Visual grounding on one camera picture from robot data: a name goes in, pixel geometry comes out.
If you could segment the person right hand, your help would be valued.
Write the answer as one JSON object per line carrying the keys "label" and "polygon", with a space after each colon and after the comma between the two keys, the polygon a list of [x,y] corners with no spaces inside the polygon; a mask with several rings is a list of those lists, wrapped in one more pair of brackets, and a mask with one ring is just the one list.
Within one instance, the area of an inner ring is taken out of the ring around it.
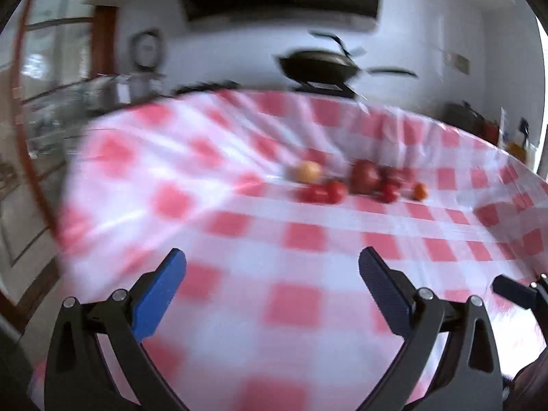
{"label": "person right hand", "polygon": [[515,376],[505,410],[548,411],[548,349]]}

